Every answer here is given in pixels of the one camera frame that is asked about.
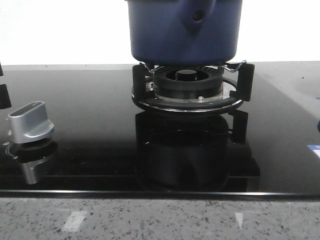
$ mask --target white wall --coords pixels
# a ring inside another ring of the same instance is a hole
[[[319,14],[319,0],[243,0],[233,60],[320,60]],[[135,63],[127,2],[0,0],[0,61],[3,65]]]

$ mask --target glass surface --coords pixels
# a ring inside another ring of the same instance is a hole
[[[1,196],[320,196],[308,148],[320,145],[318,120],[258,75],[250,102],[205,118],[136,107],[129,69],[8,71],[0,84],[12,104],[0,110]],[[11,143],[8,114],[36,101],[52,139]]]

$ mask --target kitchen counter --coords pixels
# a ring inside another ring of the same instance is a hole
[[[262,64],[274,74],[264,73]],[[257,63],[256,69],[320,118],[319,64],[267,62]],[[53,68],[104,66],[3,66],[3,71]],[[0,238],[5,240],[316,240],[319,227],[320,203],[311,201],[0,198]]]

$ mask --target silver knob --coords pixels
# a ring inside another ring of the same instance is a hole
[[[15,144],[31,143],[49,138],[54,124],[48,119],[43,101],[31,102],[8,115],[11,130],[9,136]]]

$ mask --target stovetop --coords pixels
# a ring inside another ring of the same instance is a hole
[[[130,68],[10,70],[0,84],[2,197],[320,197],[319,120],[259,75],[250,102],[212,117],[141,110]],[[8,114],[35,101],[52,139],[11,143]]]

